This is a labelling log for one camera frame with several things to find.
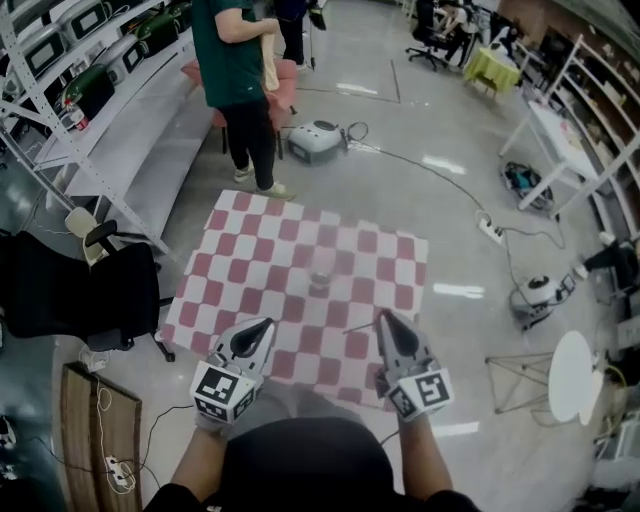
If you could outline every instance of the table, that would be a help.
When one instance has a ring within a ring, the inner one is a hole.
[[[492,82],[497,92],[508,92],[520,80],[520,70],[506,55],[481,48],[464,70],[466,82],[478,79]]]
[[[384,407],[372,329],[382,308],[416,319],[427,241],[335,213],[225,190],[191,255],[162,335],[208,354],[237,322],[268,316],[277,331],[263,374],[317,393]],[[331,276],[327,287],[312,281]]]
[[[555,112],[535,103],[529,102],[529,112],[524,117],[520,125],[515,129],[509,140],[499,151],[503,157],[509,148],[515,143],[526,126],[529,126],[535,135],[540,147],[553,167],[549,174],[544,176],[540,183],[527,196],[520,201],[518,208],[524,210],[555,180],[560,180],[577,190],[582,188],[580,182],[571,180],[565,176],[565,171],[573,171],[587,181],[595,181],[598,174],[589,160],[589,156],[584,151],[580,139],[566,119],[558,116]],[[547,144],[542,141],[538,130],[543,132],[548,144],[559,159],[551,157],[547,150]]]
[[[589,344],[578,331],[565,334],[553,352],[489,357],[485,363],[489,366],[494,400],[496,395],[491,365],[520,377],[511,388],[504,404],[496,406],[496,414],[548,402],[549,412],[559,423],[567,423],[578,418],[586,426],[591,421],[604,383],[604,375],[601,371],[594,370]],[[546,388],[544,393],[532,400],[508,407],[515,388],[523,379]]]

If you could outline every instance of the black office chair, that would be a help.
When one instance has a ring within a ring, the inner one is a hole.
[[[134,338],[150,334],[167,362],[175,354],[155,338],[160,299],[151,248],[136,243],[117,251],[107,237],[109,221],[85,240],[109,256],[92,267],[63,256],[21,231],[0,234],[0,308],[8,331],[17,338],[56,334],[76,336],[97,352],[129,350]]]
[[[416,11],[418,14],[418,26],[412,35],[416,41],[424,44],[425,48],[409,47],[405,49],[405,53],[413,53],[413,55],[409,56],[409,62],[412,62],[415,58],[424,58],[431,62],[433,70],[437,71],[438,67],[436,63],[442,63],[442,61],[433,55],[433,50],[442,48],[445,43],[436,37],[436,32],[433,28],[433,0],[418,0],[416,3]]]

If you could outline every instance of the power strip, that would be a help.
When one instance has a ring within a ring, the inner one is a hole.
[[[126,475],[122,470],[122,464],[118,462],[114,456],[110,455],[106,459],[107,468],[109,469],[109,474],[113,476],[113,481],[116,483],[118,487],[121,487],[125,491],[130,491],[132,489],[132,485],[135,485],[135,481],[131,481],[130,475]]]
[[[480,228],[480,231],[491,238],[491,240],[499,246],[504,247],[502,244],[502,241],[504,240],[504,231],[502,231],[501,228],[495,228],[489,219],[481,219],[478,227]]]

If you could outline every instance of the white sneaker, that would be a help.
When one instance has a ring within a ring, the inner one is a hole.
[[[255,169],[253,168],[253,162],[249,159],[249,165],[246,169],[236,169],[236,173],[233,175],[233,181],[236,183],[243,183],[247,181],[247,179],[255,173]]]
[[[267,190],[256,189],[258,194],[262,194],[263,196],[272,197],[274,199],[282,199],[283,201],[290,201],[294,197],[296,197],[295,193],[290,192],[287,188],[280,183],[279,181],[274,181],[273,186]]]
[[[606,247],[609,247],[613,242],[616,241],[616,237],[607,233],[606,231],[601,231],[599,238],[602,244]]]
[[[577,267],[574,267],[573,271],[583,281],[589,277],[589,271],[587,270],[587,267],[585,267],[584,265],[579,265]]]

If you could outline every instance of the checkered tablecloth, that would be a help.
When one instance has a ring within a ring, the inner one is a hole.
[[[207,354],[218,336],[255,317],[277,321],[264,375],[382,407],[371,323],[382,308],[417,318],[427,241],[366,221],[225,190],[187,264],[162,334]],[[328,286],[312,275],[330,274]]]

